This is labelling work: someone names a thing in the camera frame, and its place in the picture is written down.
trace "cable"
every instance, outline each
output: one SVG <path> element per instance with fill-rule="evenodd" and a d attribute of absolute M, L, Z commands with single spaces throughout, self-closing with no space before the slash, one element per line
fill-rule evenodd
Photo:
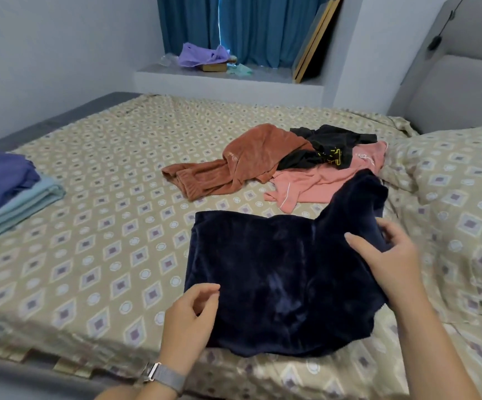
<path fill-rule="evenodd" d="M 429 51 L 435 51 L 439 47 L 439 45 L 441 44 L 441 41 L 443 40 L 443 37 L 441 35 L 443 34 L 443 31 L 446 28 L 446 25 L 448 25 L 448 23 L 450 21 L 452 21 L 452 19 L 456 18 L 456 11 L 458 10 L 458 8 L 459 8 L 459 6 L 461 5 L 462 2 L 463 2 L 463 0 L 460 0 L 458 2 L 458 5 L 456 5 L 456 8 L 454 8 L 452 11 L 450 11 L 450 16 L 448 17 L 448 19 L 444 23 L 443 29 L 441 29 L 441 32 L 439 32 L 439 34 L 437 36 L 433 37 L 430 45 L 428 45 Z"/>

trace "silver mesh watch strap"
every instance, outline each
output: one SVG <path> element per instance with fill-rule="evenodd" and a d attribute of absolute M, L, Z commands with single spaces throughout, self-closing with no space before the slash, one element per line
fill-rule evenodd
<path fill-rule="evenodd" d="M 174 372 L 165 365 L 162 365 L 159 362 L 156 362 L 152 366 L 147 365 L 144 373 L 146 374 L 144 383 L 157 381 L 175 390 L 178 393 L 178 396 L 183 394 L 185 376 Z"/>

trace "pillow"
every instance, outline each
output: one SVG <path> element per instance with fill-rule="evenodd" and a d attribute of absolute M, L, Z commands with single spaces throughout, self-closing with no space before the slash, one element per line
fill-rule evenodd
<path fill-rule="evenodd" d="M 379 176 L 423 253 L 441 318 L 474 321 L 482 314 L 482 127 L 394 141 Z"/>

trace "blue curtain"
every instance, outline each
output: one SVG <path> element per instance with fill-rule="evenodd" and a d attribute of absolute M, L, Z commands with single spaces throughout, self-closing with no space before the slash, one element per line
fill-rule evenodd
<path fill-rule="evenodd" d="M 327 0 L 220 0 L 221 44 L 240 63 L 291 67 Z"/>
<path fill-rule="evenodd" d="M 185 42 L 215 49 L 220 42 L 219 0 L 158 0 L 165 53 L 179 55 Z"/>

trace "gray headboard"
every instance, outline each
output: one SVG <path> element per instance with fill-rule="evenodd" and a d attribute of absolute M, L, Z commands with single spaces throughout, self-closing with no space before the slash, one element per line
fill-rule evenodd
<path fill-rule="evenodd" d="M 463 0 L 428 51 L 460 1 L 444 4 L 389 109 L 421 133 L 482 126 L 482 0 Z"/>

